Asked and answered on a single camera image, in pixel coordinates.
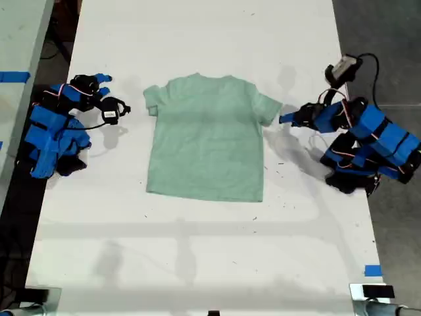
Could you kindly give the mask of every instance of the blue tape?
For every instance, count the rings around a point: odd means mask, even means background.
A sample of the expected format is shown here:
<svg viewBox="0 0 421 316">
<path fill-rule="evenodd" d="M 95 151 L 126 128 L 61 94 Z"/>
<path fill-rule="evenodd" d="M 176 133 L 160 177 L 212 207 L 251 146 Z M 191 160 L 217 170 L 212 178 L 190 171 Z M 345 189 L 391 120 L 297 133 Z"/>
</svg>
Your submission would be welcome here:
<svg viewBox="0 0 421 316">
<path fill-rule="evenodd" d="M 382 267 L 380 265 L 366 265 L 366 268 L 364 270 L 364 276 L 381 277 L 382 275 Z"/>
<path fill-rule="evenodd" d="M 0 71 L 0 82 L 23 82 L 28 81 L 31 74 L 27 71 Z"/>
</svg>

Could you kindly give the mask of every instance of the white tabletop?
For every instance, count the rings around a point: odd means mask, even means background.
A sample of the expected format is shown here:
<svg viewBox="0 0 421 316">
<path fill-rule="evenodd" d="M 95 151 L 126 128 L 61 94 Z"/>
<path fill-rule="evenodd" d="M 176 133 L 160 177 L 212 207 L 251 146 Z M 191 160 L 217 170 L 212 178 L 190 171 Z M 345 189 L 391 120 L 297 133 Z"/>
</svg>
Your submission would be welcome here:
<svg viewBox="0 0 421 316">
<path fill-rule="evenodd" d="M 315 161 L 334 135 L 267 128 L 262 203 L 145 192 L 145 88 L 231 74 L 287 113 L 340 55 L 329 0 L 84 0 L 69 78 L 112 75 L 132 113 L 89 131 L 86 170 L 49 181 L 27 285 L 62 288 L 59 315 L 353 315 L 349 283 L 382 278 L 363 273 L 379 263 L 365 193 L 325 185 Z"/>
<path fill-rule="evenodd" d="M 26 84 L 0 83 L 0 213 L 28 111 L 53 0 L 0 0 L 0 71 L 28 71 Z"/>
</svg>

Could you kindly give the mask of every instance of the blue robotic hand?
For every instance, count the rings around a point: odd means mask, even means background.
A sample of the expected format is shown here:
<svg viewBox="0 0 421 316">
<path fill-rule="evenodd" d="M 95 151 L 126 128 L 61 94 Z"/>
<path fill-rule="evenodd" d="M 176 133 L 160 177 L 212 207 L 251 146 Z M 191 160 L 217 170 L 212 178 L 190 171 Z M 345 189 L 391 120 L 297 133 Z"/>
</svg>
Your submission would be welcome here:
<svg viewBox="0 0 421 316">
<path fill-rule="evenodd" d="M 320 94 L 317 103 L 307 103 L 298 111 L 280 117 L 279 123 L 307 127 L 320 133 L 347 130 L 340 134 L 324 153 L 320 162 L 333 170 L 326 183 L 349 194 L 355 188 L 365 188 L 370 195 L 377 187 L 382 174 L 406 184 L 421 165 L 421 141 L 413 134 L 392 123 L 376 103 L 375 82 L 373 103 L 363 97 L 344 99 L 332 104 L 335 93 L 345 82 L 352 81 L 362 64 L 361 57 L 375 55 L 361 54 L 358 57 L 346 55 L 335 66 L 325 71 L 331 88 L 323 102 Z"/>
<path fill-rule="evenodd" d="M 110 93 L 110 89 L 99 85 L 111 80 L 108 74 L 79 74 L 69 84 L 55 84 L 44 90 L 43 106 L 60 114 L 67 114 L 72 109 L 86 112 L 94 107 L 101 108 L 101 99 Z"/>
<path fill-rule="evenodd" d="M 130 107 L 123 101 L 115 97 L 103 98 L 110 89 L 100 88 L 99 85 L 111 80 L 111 76 L 106 74 L 77 75 L 69 84 L 52 85 L 35 93 L 24 141 L 16 160 L 18 164 L 29 166 L 34 178 L 49 178 L 55 171 L 68 176 L 86 168 L 86 164 L 78 158 L 82 149 L 91 146 L 86 130 L 117 124 L 121 116 L 130 112 Z M 86 128 L 69 115 L 72 109 L 86 112 L 94 107 L 101 110 L 104 120 L 98 126 Z"/>
</svg>

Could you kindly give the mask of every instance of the t-shirt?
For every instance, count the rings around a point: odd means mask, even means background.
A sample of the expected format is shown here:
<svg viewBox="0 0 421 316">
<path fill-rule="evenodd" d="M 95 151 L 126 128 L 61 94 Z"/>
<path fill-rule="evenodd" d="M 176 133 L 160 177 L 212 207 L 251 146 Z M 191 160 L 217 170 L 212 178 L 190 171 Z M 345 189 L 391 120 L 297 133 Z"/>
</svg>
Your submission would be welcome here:
<svg viewBox="0 0 421 316">
<path fill-rule="evenodd" d="M 254 84 L 200 74 L 144 91 L 157 117 L 147 192 L 211 201 L 262 201 L 263 139 L 281 103 Z"/>
</svg>

